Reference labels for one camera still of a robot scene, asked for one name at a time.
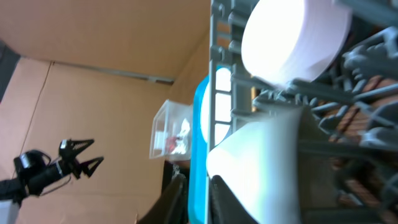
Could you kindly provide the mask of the large pink plate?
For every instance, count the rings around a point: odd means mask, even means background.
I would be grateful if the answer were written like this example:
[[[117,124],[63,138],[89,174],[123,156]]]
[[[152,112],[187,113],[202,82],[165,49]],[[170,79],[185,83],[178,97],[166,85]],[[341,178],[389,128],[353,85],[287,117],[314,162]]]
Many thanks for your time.
[[[225,67],[217,67],[216,89],[221,91],[231,90],[231,71]],[[205,90],[200,94],[200,129],[205,142],[208,142],[210,91],[208,78],[205,80]],[[222,122],[230,122],[231,96],[223,93],[215,95],[215,119]],[[230,124],[215,124],[215,145],[219,144],[228,134]]]

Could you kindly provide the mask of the teal plastic tray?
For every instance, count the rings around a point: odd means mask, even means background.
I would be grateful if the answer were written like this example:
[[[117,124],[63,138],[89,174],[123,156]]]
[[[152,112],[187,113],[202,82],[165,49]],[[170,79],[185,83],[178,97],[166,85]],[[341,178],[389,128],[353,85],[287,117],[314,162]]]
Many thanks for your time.
[[[206,220],[207,143],[202,135],[200,120],[201,104],[208,83],[209,78],[205,77],[197,86],[193,97],[192,153],[188,186],[188,218],[192,224],[205,224]]]

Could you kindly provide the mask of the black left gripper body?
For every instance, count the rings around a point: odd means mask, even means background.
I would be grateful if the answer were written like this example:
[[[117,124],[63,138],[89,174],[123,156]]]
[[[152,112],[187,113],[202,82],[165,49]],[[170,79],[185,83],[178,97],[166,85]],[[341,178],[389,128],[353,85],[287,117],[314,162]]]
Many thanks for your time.
[[[77,180],[81,178],[82,169],[77,155],[77,152],[63,153],[59,160],[46,167],[48,185],[54,184],[68,175],[74,176]]]

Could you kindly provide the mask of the white napkin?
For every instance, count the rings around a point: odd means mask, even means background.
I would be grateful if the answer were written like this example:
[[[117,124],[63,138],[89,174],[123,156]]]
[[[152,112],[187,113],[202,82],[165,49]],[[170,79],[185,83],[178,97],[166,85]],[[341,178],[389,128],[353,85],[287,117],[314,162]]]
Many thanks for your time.
[[[182,121],[181,130],[175,136],[174,148],[171,154],[186,154],[188,152],[188,141],[190,139],[190,122],[185,118]]]

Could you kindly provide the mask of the grey dishwasher rack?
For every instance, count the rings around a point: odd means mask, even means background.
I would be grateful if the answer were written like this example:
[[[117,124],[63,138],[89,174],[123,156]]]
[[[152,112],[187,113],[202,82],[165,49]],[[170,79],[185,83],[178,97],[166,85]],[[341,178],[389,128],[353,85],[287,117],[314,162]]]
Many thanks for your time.
[[[300,223],[397,220],[397,2],[336,1],[352,11],[347,39],[311,82],[284,88],[244,67],[244,28],[259,1],[212,1],[210,12],[209,152],[215,124],[227,137],[246,123],[300,108],[297,177]],[[216,89],[217,67],[231,90]],[[231,96],[231,121],[215,119],[215,95]]]

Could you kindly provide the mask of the pale green cup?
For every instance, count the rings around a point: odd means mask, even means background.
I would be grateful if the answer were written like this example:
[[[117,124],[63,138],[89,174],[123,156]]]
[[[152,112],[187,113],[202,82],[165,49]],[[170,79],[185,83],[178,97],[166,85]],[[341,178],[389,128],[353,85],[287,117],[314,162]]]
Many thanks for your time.
[[[300,108],[250,121],[207,155],[210,177],[220,176],[258,223],[300,223],[297,141]]]

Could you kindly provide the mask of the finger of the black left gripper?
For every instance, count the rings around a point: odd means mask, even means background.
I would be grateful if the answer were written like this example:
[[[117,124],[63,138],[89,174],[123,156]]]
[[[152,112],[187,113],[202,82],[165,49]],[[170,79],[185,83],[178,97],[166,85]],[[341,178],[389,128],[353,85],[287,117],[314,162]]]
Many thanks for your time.
[[[80,164],[80,171],[87,177],[91,177],[98,166],[103,162],[104,157],[96,157],[94,159],[84,161]]]
[[[94,139],[86,140],[72,140],[64,139],[60,143],[58,150],[59,156],[62,159],[74,159],[77,155],[83,152],[86,148],[95,142]]]

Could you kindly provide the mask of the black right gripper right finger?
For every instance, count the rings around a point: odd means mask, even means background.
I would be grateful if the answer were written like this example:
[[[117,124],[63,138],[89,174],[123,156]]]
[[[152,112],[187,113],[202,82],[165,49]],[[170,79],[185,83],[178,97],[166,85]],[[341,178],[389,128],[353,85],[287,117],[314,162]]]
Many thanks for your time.
[[[210,182],[210,218],[214,224],[257,224],[219,175]]]

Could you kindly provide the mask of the red snack wrapper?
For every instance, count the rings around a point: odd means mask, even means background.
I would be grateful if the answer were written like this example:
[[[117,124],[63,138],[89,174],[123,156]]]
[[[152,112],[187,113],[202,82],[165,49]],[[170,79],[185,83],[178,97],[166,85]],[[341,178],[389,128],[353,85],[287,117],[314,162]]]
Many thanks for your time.
[[[171,137],[167,138],[166,143],[165,143],[165,150],[171,154],[177,147],[178,140],[179,140],[179,138],[176,136],[171,136]]]

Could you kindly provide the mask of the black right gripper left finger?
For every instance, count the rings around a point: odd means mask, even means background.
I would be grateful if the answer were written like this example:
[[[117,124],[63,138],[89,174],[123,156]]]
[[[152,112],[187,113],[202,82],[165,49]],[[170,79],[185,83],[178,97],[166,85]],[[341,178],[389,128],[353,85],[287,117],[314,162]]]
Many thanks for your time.
[[[188,223],[188,182],[183,174],[176,175],[153,207],[137,224]]]

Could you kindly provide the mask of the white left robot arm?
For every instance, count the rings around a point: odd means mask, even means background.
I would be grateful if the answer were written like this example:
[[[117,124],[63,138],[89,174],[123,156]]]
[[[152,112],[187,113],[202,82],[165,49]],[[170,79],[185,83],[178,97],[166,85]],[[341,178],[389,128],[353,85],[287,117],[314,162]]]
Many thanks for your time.
[[[60,142],[56,159],[38,149],[15,157],[13,163],[16,176],[1,181],[1,223],[15,223],[24,199],[42,197],[63,187],[65,184],[44,190],[59,180],[65,177],[79,179],[82,174],[91,177],[104,157],[80,162],[77,156],[94,142],[94,139],[64,139]]]

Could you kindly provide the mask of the black tray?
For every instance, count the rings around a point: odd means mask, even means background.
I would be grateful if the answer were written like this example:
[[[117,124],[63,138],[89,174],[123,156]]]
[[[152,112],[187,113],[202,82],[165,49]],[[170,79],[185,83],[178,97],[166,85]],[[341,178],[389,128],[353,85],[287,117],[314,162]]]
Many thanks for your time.
[[[189,181],[190,161],[164,161],[161,193],[178,174],[184,175]]]

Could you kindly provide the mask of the clear plastic bin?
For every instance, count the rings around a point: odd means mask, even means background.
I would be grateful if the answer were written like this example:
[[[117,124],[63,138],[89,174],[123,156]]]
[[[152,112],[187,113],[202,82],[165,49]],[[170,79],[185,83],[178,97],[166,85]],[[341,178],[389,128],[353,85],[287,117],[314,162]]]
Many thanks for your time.
[[[170,154],[165,150],[166,139],[176,136],[180,130],[182,121],[190,122],[190,139],[188,141],[188,152],[186,154]],[[191,158],[192,146],[192,119],[193,106],[166,100],[156,113],[150,139],[149,158],[165,159],[168,161],[188,161]]]

